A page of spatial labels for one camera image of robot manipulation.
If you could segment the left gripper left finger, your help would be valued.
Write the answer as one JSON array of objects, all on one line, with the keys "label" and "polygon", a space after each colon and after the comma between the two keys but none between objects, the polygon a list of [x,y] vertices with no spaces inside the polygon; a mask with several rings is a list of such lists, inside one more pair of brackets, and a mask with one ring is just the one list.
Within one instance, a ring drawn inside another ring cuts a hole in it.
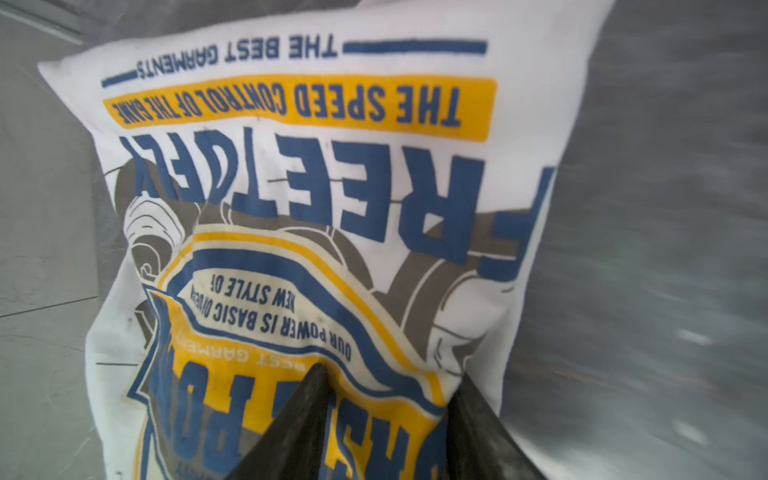
[{"label": "left gripper left finger", "polygon": [[228,475],[230,479],[317,479],[326,409],[327,368],[313,365],[259,442]]}]

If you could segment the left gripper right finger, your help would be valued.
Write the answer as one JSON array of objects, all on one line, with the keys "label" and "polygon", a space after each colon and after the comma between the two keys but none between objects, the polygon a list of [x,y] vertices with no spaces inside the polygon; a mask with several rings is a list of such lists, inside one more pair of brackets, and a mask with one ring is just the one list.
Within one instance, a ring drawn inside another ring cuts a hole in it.
[{"label": "left gripper right finger", "polygon": [[448,405],[446,453],[450,479],[545,480],[469,376]]}]

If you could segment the white navy-trimmed tank top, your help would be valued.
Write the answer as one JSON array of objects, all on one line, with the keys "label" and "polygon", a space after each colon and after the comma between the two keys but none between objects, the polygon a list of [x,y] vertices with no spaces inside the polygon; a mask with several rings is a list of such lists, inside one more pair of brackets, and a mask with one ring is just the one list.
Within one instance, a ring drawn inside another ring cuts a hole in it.
[{"label": "white navy-trimmed tank top", "polygon": [[321,479],[445,479],[493,412],[609,1],[364,1],[39,71],[127,243],[85,345],[110,479],[238,472],[315,366]]}]

